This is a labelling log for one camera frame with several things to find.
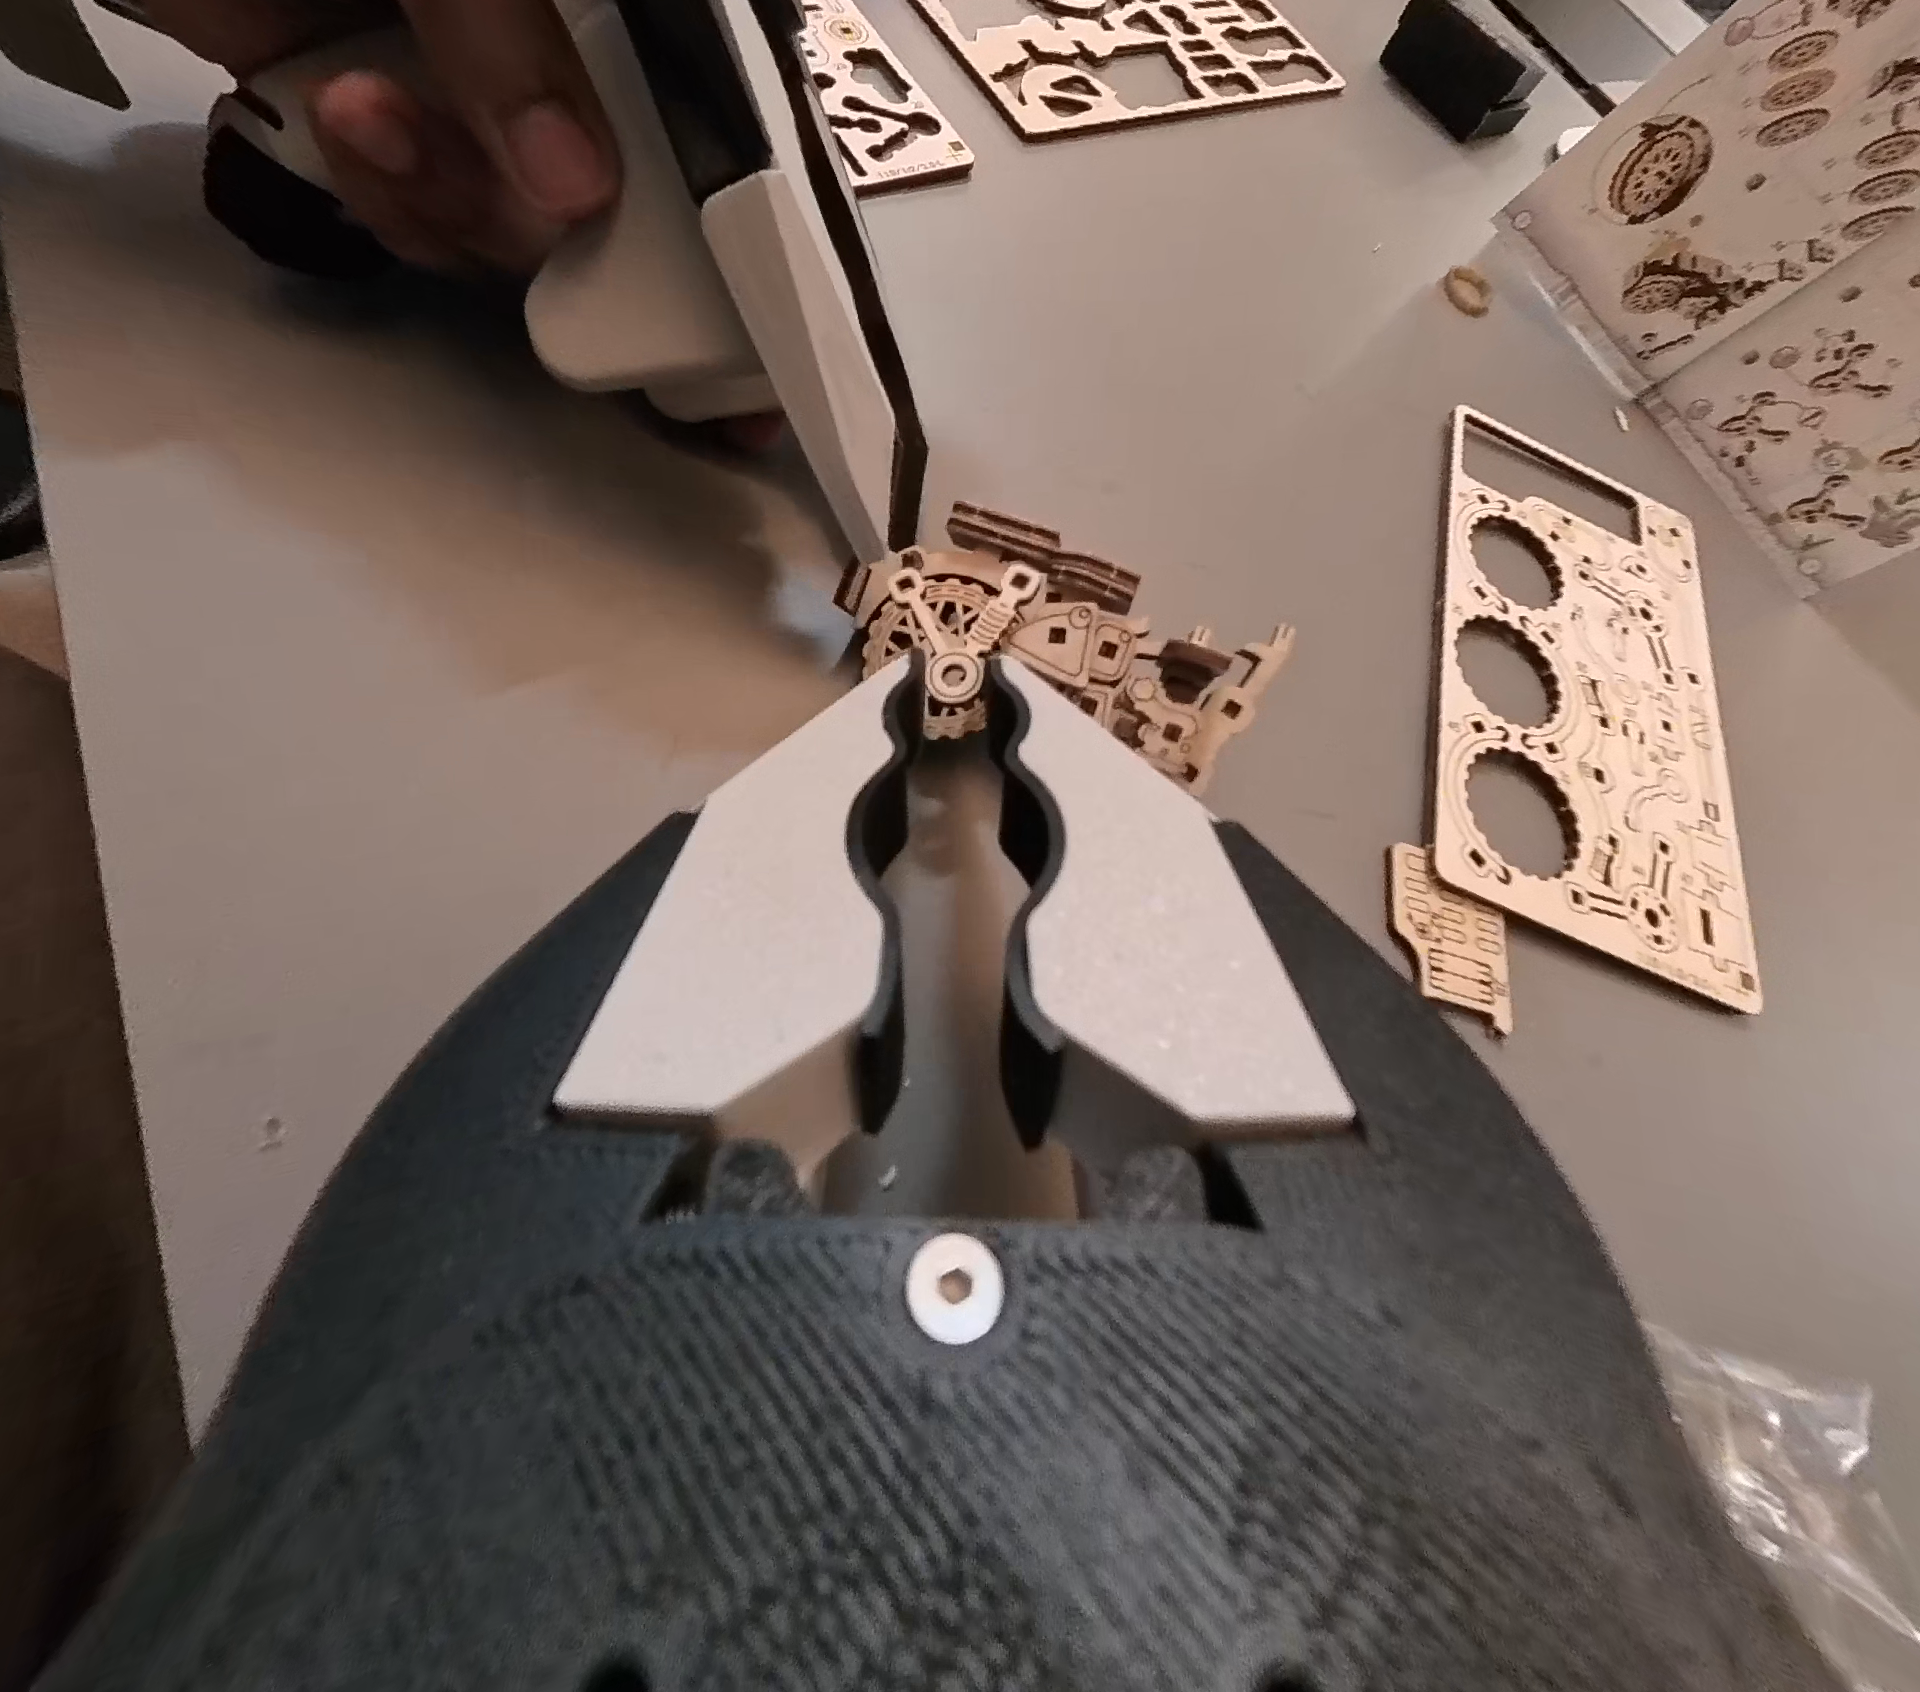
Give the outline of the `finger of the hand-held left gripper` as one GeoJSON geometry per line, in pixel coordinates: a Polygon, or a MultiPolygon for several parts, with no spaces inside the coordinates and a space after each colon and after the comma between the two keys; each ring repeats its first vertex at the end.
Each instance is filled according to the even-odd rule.
{"type": "Polygon", "coordinates": [[[813,193],[783,169],[713,195],[702,234],[850,551],[917,547],[927,439],[874,273],[849,273],[813,193]]]}

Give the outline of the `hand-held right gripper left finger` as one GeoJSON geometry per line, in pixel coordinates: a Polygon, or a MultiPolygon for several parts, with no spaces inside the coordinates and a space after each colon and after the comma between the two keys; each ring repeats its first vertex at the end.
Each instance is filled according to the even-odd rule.
{"type": "Polygon", "coordinates": [[[564,1120],[826,1161],[891,1117],[920,672],[883,669],[683,823],[675,862],[555,1091],[564,1120]]]}

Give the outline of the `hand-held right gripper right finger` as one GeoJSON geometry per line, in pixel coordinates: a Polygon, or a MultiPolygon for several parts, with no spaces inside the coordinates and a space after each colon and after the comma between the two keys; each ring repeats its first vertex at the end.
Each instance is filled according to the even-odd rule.
{"type": "Polygon", "coordinates": [[[1000,1035],[1022,1145],[1197,1152],[1352,1130],[1218,820],[1030,669],[996,672],[996,766],[1023,883],[1000,1035]]]}

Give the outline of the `wooden gear parts sheet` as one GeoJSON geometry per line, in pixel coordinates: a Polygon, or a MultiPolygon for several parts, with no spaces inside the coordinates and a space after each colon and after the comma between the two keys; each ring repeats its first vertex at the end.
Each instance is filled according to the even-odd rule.
{"type": "Polygon", "coordinates": [[[856,0],[802,0],[802,58],[863,195],[968,178],[974,152],[856,0]]]}

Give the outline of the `wooden model assembly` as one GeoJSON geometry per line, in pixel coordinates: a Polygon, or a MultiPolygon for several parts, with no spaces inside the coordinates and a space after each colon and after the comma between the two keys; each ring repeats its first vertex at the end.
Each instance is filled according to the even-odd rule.
{"type": "Polygon", "coordinates": [[[957,502],[946,536],[943,550],[913,547],[842,570],[835,605],[856,629],[863,672],[923,654],[887,599],[904,554],[920,551],[934,577],[956,577],[941,583],[946,595],[996,588],[1005,564],[1034,565],[1046,594],[996,660],[1023,665],[1190,795],[1214,787],[1220,754],[1252,728],[1296,651],[1289,627],[1240,649],[1218,644],[1207,627],[1159,633],[1137,609],[1137,570],[1070,551],[1057,531],[1002,510],[957,502]]]}

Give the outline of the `grey desk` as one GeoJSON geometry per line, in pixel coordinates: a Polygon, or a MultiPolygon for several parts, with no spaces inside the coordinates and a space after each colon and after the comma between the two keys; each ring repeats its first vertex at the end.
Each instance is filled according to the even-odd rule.
{"type": "MultiPolygon", "coordinates": [[[[1764,1013],[1521,927],[1462,1039],[1639,1311],[1875,1393],[1917,1543],[1917,565],[1802,602],[1493,239],[1584,103],[1451,147],[1406,0],[1278,0],[1332,99],[1023,147],[860,0],[978,154],[868,214],[953,499],[1142,570],[1159,627],[1299,629],[1211,808],[1406,978],[1448,420],[1696,524],[1764,1013]]],[[[520,310],[269,274],[208,222],[223,78],[101,34],[132,107],[3,69],[3,234],[185,1420],[403,1063],[638,843],[830,706],[845,547],[805,466],[568,396],[520,310]]]]}

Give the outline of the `emptied wooden parts sheet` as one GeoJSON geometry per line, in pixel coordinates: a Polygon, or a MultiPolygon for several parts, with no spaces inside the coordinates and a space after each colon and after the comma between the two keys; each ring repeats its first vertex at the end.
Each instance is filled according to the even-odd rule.
{"type": "Polygon", "coordinates": [[[1347,89],[1273,0],[909,0],[1022,140],[1067,140],[1347,89]]]}

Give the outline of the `wooden sheet with round holes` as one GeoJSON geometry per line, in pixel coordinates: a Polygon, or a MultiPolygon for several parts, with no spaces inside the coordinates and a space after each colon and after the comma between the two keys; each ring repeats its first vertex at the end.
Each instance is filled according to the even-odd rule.
{"type": "Polygon", "coordinates": [[[1513,1031],[1504,920],[1758,1015],[1764,983],[1684,514],[1451,411],[1428,869],[1513,1031]]]}

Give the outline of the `small black box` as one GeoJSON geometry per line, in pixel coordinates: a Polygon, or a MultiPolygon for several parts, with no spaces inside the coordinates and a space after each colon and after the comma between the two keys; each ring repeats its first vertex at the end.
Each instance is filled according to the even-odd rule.
{"type": "Polygon", "coordinates": [[[1381,71],[1460,147],[1525,121],[1551,63],[1489,0],[1408,0],[1381,71]]]}

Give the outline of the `clear plastic bag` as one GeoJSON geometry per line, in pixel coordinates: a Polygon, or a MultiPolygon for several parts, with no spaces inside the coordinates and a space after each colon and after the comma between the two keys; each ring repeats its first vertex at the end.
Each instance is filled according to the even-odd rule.
{"type": "Polygon", "coordinates": [[[1917,1544],[1871,1471],[1875,1393],[1647,1327],[1668,1408],[1733,1534],[1851,1689],[1917,1687],[1917,1544]]]}

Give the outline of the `instruction booklet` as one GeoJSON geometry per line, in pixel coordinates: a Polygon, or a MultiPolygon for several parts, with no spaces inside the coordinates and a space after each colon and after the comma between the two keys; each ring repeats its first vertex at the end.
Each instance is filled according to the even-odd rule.
{"type": "Polygon", "coordinates": [[[1799,595],[1917,550],[1917,0],[1736,0],[1499,229],[1799,595]]]}

